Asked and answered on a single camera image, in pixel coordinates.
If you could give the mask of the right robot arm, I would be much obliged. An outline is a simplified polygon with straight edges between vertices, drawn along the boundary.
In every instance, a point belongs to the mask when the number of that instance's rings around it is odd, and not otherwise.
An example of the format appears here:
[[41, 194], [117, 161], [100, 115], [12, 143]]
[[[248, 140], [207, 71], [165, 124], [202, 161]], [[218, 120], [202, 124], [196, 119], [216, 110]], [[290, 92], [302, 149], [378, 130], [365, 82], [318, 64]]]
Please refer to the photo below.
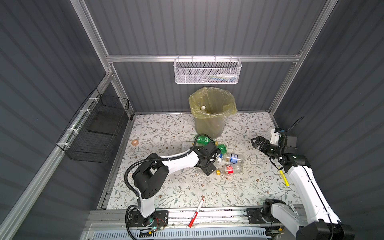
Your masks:
[[302, 199], [306, 213], [303, 219], [295, 208], [277, 199], [266, 199], [258, 217], [271, 224], [280, 222], [297, 240], [353, 240], [351, 226], [342, 223], [323, 195], [308, 159], [303, 155], [286, 153], [287, 137], [275, 133], [273, 140], [258, 136], [251, 139], [252, 146], [270, 161], [278, 160]]

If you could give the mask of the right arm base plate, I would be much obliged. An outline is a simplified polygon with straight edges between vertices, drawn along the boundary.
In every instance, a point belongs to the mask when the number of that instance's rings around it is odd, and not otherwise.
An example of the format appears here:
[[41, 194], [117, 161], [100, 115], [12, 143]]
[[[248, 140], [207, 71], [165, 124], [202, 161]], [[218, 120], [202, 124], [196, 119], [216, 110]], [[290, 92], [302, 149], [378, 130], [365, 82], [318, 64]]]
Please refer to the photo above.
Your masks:
[[265, 218], [262, 207], [247, 208], [246, 214], [247, 214], [249, 224], [269, 224], [270, 223], [270, 221]]

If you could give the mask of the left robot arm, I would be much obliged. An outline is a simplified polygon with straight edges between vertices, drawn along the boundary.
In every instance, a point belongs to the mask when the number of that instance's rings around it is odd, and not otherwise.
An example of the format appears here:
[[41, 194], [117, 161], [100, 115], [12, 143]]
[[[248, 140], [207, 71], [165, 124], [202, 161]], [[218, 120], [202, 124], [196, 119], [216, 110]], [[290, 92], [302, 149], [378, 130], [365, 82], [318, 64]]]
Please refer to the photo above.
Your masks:
[[130, 190], [138, 198], [141, 216], [143, 218], [154, 216], [155, 195], [169, 175], [187, 168], [199, 168], [209, 176], [216, 170], [214, 160], [221, 153], [218, 146], [209, 142], [205, 146], [193, 146], [188, 151], [177, 155], [160, 157], [157, 154], [151, 154], [140, 161], [138, 168], [132, 174], [134, 186], [130, 187]]

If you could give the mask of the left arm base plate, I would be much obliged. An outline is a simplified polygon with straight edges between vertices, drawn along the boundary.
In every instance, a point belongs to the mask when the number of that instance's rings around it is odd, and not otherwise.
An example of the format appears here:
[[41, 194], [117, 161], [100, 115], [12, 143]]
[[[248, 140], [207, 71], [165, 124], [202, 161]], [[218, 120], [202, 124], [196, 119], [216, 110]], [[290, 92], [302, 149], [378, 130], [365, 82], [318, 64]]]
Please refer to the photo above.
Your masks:
[[130, 210], [126, 216], [126, 225], [130, 228], [166, 227], [169, 211], [155, 210], [153, 214], [144, 218], [137, 210]]

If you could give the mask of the clear bottle blue label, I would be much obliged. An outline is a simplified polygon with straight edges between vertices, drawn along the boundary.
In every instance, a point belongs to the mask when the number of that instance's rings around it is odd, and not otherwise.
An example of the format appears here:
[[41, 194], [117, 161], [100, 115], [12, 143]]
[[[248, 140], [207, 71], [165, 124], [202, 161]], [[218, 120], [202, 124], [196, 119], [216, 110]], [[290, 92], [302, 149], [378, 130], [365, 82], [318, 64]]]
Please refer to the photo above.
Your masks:
[[217, 157], [217, 161], [219, 164], [242, 164], [245, 161], [245, 157], [241, 154], [236, 153], [226, 153], [226, 154], [220, 154]]

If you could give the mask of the clear bottle red label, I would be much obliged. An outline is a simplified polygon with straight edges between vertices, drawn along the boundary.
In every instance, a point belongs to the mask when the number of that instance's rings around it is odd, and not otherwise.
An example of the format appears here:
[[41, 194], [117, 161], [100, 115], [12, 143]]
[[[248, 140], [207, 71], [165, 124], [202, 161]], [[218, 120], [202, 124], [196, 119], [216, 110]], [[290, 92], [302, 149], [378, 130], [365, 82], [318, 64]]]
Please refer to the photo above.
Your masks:
[[223, 165], [216, 169], [217, 176], [234, 176], [242, 172], [243, 167], [240, 165]]

